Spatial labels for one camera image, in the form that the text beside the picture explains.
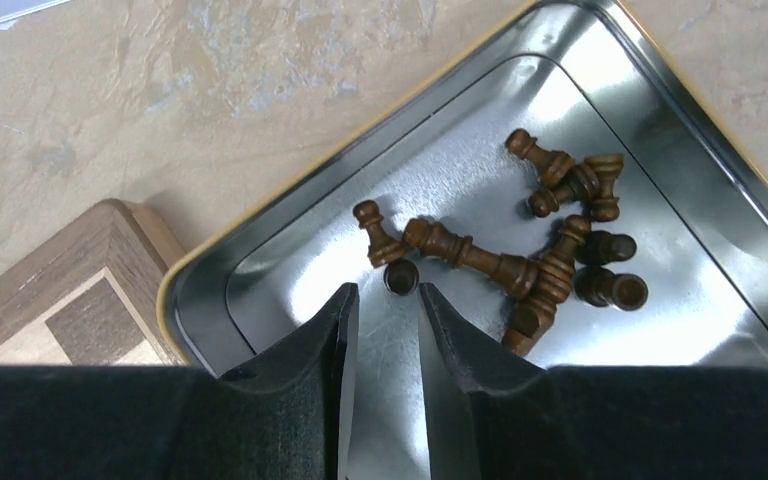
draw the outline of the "chess piece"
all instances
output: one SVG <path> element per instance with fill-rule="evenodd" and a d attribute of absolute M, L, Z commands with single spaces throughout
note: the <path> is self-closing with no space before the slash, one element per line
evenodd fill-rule
<path fill-rule="evenodd" d="M 599 191 L 590 200 L 590 218 L 596 222 L 612 222 L 620 216 L 620 199 L 614 196 L 614 183 L 622 173 L 625 162 L 621 153 L 596 155 L 584 159 L 596 177 Z"/>
<path fill-rule="evenodd" d="M 440 257 L 455 268 L 467 265 L 484 273 L 517 300 L 528 294 L 537 278 L 537 268 L 527 258 L 490 253 L 473 245 L 472 237 L 455 235 L 440 222 L 432 225 L 427 220 L 412 218 L 402 240 L 418 248 L 423 257 Z"/>
<path fill-rule="evenodd" d="M 384 285 L 396 295 L 408 295 L 419 285 L 419 270 L 410 260 L 394 260 L 384 269 Z"/>
<path fill-rule="evenodd" d="M 505 148 L 519 159 L 530 161 L 537 169 L 540 182 L 549 188 L 561 183 L 564 175 L 575 165 L 575 159 L 570 154 L 543 150 L 537 145 L 537 138 L 522 128 L 511 133 L 505 141 Z"/>
<path fill-rule="evenodd" d="M 649 287 L 637 275 L 616 274 L 602 267 L 587 267 L 575 283 L 575 293 L 597 307 L 614 305 L 620 310 L 632 311 L 646 303 Z"/>
<path fill-rule="evenodd" d="M 588 201 L 599 193 L 599 177 L 586 163 L 572 167 L 564 180 L 555 188 L 544 188 L 528 199 L 531 211 L 538 217 L 557 212 L 561 204 Z"/>
<path fill-rule="evenodd" d="M 391 237 L 381 225 L 384 217 L 381 216 L 377 203 L 364 200 L 355 205 L 352 214 L 358 219 L 360 228 L 366 230 L 369 235 L 367 257 L 373 267 L 378 268 L 405 256 L 407 252 L 402 242 Z"/>
<path fill-rule="evenodd" d="M 557 305 L 569 298 L 575 274 L 575 251 L 590 233 L 590 221 L 570 215 L 558 230 L 560 238 L 537 263 L 537 281 L 511 313 L 502 344 L 517 355 L 528 353 L 555 321 Z"/>
<path fill-rule="evenodd" d="M 578 249 L 578 259 L 585 265 L 624 262 L 637 253 L 637 242 L 628 235 L 599 230 L 591 232 Z"/>

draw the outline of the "baking tray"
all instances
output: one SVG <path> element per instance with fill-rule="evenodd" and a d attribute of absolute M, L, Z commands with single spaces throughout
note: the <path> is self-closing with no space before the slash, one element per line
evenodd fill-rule
<path fill-rule="evenodd" d="M 505 153 L 525 127 L 576 158 L 621 152 L 622 215 L 596 224 L 639 244 L 612 268 L 649 284 L 637 312 L 571 298 L 529 353 L 540 366 L 768 367 L 768 183 L 679 80 L 626 9 L 539 2 L 167 275 L 158 318 L 214 374 L 360 286 L 350 478 L 428 478 L 414 297 L 388 293 L 351 209 L 373 198 L 391 231 L 431 216 L 497 252 L 532 255 L 570 205 L 523 208 L 534 172 Z M 507 300 L 480 274 L 410 257 L 460 312 L 500 338 Z"/>

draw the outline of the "tray rim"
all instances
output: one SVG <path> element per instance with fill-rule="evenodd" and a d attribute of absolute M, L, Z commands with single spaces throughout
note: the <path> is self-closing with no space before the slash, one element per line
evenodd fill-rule
<path fill-rule="evenodd" d="M 637 29 L 637 31 L 641 34 L 641 36 L 643 36 L 643 38 L 660 56 L 661 60 L 666 64 L 667 68 L 669 69 L 668 73 L 672 74 L 676 78 L 676 80 L 681 84 L 681 86 L 687 90 L 687 92 L 690 94 L 693 100 L 697 103 L 697 105 L 708 116 L 708 118 L 710 119 L 714 127 L 716 127 L 720 131 L 720 133 L 731 144 L 732 148 L 734 148 L 734 150 L 741 157 L 741 159 L 749 166 L 749 168 L 752 170 L 752 173 L 758 178 L 758 180 L 760 180 L 762 185 L 768 190 L 768 174 L 766 174 L 763 167 L 761 167 L 761 165 L 758 163 L 757 159 L 749 153 L 749 149 L 739 139 L 734 129 L 726 123 L 723 116 L 717 112 L 717 110 L 714 108 L 711 101 L 705 95 L 702 94 L 701 89 L 698 87 L 698 85 L 693 80 L 690 79 L 687 72 L 677 64 L 675 59 L 661 47 L 661 45 L 654 39 L 654 37 L 649 33 L 649 31 L 640 23 L 640 21 L 638 21 L 632 9 L 628 5 L 626 5 L 625 3 L 626 0 L 608 0 L 608 1 L 612 5 L 622 10 L 623 14 L 631 21 L 634 28 Z M 192 263 L 195 259 L 203 255 L 210 248 L 212 248 L 217 243 L 219 243 L 223 238 L 228 236 L 231 232 L 233 232 L 236 228 L 238 228 L 244 222 L 254 217 L 261 211 L 265 210 L 272 202 L 277 200 L 281 195 L 283 195 L 288 190 L 292 189 L 299 182 L 303 181 L 311 173 L 313 173 L 323 164 L 328 162 L 334 156 L 339 154 L 345 148 L 350 146 L 352 143 L 354 143 L 357 139 L 359 139 L 365 133 L 372 130 L 380 122 L 386 120 L 390 115 L 394 114 L 399 109 L 406 106 L 411 100 L 413 100 L 423 91 L 425 91 L 427 88 L 432 86 L 435 82 L 443 78 L 450 71 L 455 69 L 458 64 L 460 64 L 461 62 L 466 60 L 470 55 L 472 55 L 477 50 L 482 48 L 486 42 L 488 42 L 494 36 L 499 34 L 508 25 L 513 24 L 520 17 L 525 15 L 532 7 L 537 6 L 541 3 L 552 4 L 556 2 L 553 2 L 551 0 L 549 1 L 527 0 L 520 8 L 512 12 L 509 16 L 504 18 L 497 25 L 491 28 L 488 32 L 486 32 L 484 35 L 482 35 L 476 41 L 474 41 L 470 46 L 465 48 L 463 51 L 461 51 L 458 55 L 453 57 L 446 64 L 444 64 L 443 66 L 438 68 L 436 71 L 434 71 L 425 80 L 423 80 L 422 82 L 418 83 L 416 86 L 409 89 L 407 92 L 401 95 L 396 101 L 394 101 L 387 108 L 382 110 L 379 114 L 373 116 L 371 119 L 364 122 L 360 127 L 356 128 L 351 134 L 349 134 L 344 140 L 338 142 L 331 149 L 329 149 L 328 151 L 326 151 L 325 153 L 317 157 L 315 160 L 311 161 L 306 167 L 302 168 L 291 179 L 285 182 L 284 185 L 273 190 L 264 198 L 262 198 L 259 202 L 257 202 L 255 205 L 253 205 L 252 207 L 249 207 L 243 213 L 236 216 L 225 227 L 223 227 L 221 230 L 219 230 L 218 232 L 208 237 L 205 241 L 200 243 L 193 250 L 187 252 L 186 255 L 184 255 L 177 262 L 175 262 L 175 264 L 172 265 L 169 268 L 169 270 L 166 272 L 166 274 L 163 276 L 163 279 L 160 283 L 160 287 L 157 292 L 155 310 L 156 310 L 156 317 L 157 317 L 156 320 L 159 326 L 159 330 L 163 335 L 163 339 L 166 342 L 166 344 L 169 345 L 169 347 L 176 353 L 179 359 L 186 364 L 190 364 L 190 361 L 189 361 L 190 357 L 185 354 L 182 346 L 174 339 L 172 334 L 169 332 L 169 325 L 167 323 L 168 312 L 166 308 L 167 306 L 166 298 L 168 296 L 169 289 L 172 285 L 172 282 L 190 263 Z M 557 2 L 557 3 L 575 4 L 578 2 L 565 1 L 565 2 Z"/>

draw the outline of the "marble countertop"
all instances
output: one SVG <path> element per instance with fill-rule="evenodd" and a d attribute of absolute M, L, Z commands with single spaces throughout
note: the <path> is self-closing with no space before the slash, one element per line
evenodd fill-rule
<path fill-rule="evenodd" d="M 626 3 L 768 174 L 768 0 Z M 0 274 L 105 197 L 196 246 L 521 5 L 73 0 L 0 28 Z"/>

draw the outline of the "metal tray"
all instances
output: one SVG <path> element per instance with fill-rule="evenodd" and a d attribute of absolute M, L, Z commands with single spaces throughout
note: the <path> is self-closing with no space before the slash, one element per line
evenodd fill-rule
<path fill-rule="evenodd" d="M 167 275 L 158 317 L 191 363 L 221 374 L 310 318 L 343 282 L 360 286 L 350 478 L 428 478 L 418 302 L 389 294 L 351 215 L 373 198 L 391 231 L 441 219 L 489 250 L 532 255 L 571 205 L 545 219 L 522 202 L 532 171 L 504 152 L 516 127 L 576 158 L 622 152 L 622 215 L 642 276 L 633 313 L 571 298 L 528 355 L 541 366 L 768 367 L 768 185 L 697 103 L 625 9 L 541 2 L 402 106 L 341 146 Z M 511 305 L 481 275 L 419 259 L 422 280 L 500 338 Z"/>

